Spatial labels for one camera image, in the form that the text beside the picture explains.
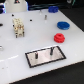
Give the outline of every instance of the red cap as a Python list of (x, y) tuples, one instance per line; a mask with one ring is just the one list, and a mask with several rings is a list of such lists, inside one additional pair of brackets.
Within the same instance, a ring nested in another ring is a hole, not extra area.
[(55, 36), (54, 36), (54, 41), (57, 42), (57, 43), (63, 43), (65, 40), (65, 37), (63, 34), (61, 33), (57, 33)]

